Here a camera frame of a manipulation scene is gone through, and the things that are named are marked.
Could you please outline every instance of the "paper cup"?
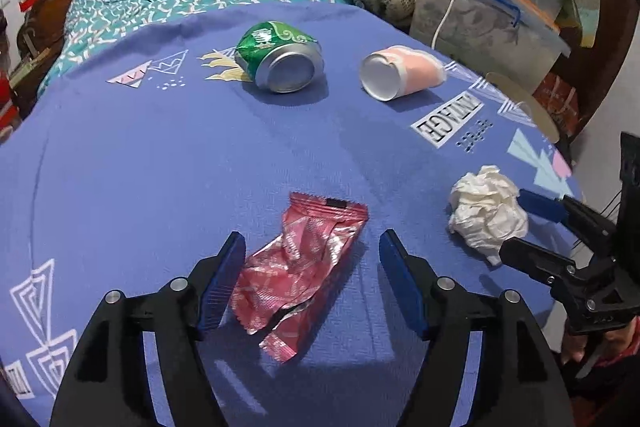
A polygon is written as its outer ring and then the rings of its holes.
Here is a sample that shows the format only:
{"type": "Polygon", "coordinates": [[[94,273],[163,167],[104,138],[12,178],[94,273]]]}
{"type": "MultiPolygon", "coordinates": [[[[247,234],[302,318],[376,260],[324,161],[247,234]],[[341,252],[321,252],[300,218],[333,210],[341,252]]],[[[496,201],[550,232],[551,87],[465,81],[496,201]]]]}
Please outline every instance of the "paper cup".
{"type": "Polygon", "coordinates": [[[383,102],[439,86],[446,78],[444,67],[436,57],[406,46],[392,46],[372,53],[360,65],[362,87],[383,102]]]}

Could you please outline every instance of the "blue gripper pad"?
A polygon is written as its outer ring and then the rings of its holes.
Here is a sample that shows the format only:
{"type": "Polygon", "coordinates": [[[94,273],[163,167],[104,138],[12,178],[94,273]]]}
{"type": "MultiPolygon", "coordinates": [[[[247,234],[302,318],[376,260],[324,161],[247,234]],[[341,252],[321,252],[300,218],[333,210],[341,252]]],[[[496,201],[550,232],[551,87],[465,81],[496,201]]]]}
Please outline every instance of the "blue gripper pad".
{"type": "Polygon", "coordinates": [[[236,286],[242,265],[244,265],[245,253],[244,237],[237,233],[218,254],[217,257],[222,257],[222,260],[200,300],[200,317],[197,328],[201,333],[207,333],[220,326],[231,292],[236,286]]]}
{"type": "Polygon", "coordinates": [[[406,325],[423,339],[427,334],[428,324],[422,292],[404,260],[408,254],[395,239],[397,239],[395,233],[391,235],[388,230],[380,236],[380,263],[391,284],[406,325]]]}
{"type": "Polygon", "coordinates": [[[559,200],[552,200],[526,189],[520,190],[518,205],[527,213],[544,217],[554,223],[562,223],[568,217],[564,205],[559,200]]]}

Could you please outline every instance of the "crumpled tissue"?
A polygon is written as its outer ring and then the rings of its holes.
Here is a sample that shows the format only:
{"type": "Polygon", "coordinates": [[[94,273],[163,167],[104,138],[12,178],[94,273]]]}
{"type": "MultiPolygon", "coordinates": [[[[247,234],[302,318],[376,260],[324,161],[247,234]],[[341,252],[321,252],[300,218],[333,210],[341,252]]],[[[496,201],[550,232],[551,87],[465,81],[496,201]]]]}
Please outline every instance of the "crumpled tissue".
{"type": "Polygon", "coordinates": [[[502,242],[524,237],[529,231],[527,213],[518,205],[517,197],[516,185],[495,165],[483,165],[477,175],[465,174],[449,197],[453,208],[450,232],[459,233],[489,263],[499,265],[502,242]]]}

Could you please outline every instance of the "crumpled snack wrapper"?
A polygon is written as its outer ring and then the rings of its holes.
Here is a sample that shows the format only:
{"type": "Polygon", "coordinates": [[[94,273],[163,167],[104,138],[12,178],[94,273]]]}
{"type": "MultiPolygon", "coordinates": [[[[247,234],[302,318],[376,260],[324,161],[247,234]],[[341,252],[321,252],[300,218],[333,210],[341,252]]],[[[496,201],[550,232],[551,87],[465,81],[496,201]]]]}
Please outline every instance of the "crumpled snack wrapper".
{"type": "Polygon", "coordinates": [[[231,308],[249,334],[283,318],[260,343],[280,362],[306,340],[331,293],[334,270],[369,219],[360,204],[291,193],[282,233],[244,263],[231,308]]]}
{"type": "Polygon", "coordinates": [[[477,175],[467,173],[451,190],[449,230],[459,233],[469,247],[497,266],[502,262],[500,245],[529,231],[527,213],[518,205],[517,197],[516,185],[495,165],[482,166],[477,175]]]}

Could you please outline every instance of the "red foil wrapper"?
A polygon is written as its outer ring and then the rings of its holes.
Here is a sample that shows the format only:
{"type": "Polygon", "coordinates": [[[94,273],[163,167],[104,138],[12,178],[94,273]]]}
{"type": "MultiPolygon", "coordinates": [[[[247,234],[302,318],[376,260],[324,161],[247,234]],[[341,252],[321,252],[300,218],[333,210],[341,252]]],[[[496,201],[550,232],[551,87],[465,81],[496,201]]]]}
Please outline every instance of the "red foil wrapper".
{"type": "Polygon", "coordinates": [[[369,219],[361,204],[300,193],[289,200],[281,235],[246,260],[231,296],[231,308],[249,334],[278,311],[291,310],[260,343],[280,362],[302,346],[330,294],[335,266],[369,219]]]}

